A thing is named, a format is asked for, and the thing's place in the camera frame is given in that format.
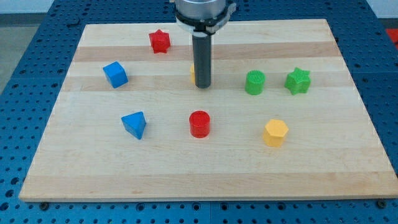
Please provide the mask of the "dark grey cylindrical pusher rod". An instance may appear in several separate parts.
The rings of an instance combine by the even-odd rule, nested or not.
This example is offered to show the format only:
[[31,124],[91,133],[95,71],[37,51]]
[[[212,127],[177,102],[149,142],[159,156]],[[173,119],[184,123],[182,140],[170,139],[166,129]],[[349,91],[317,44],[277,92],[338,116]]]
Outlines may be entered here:
[[193,37],[193,63],[195,85],[208,88],[211,85],[211,37]]

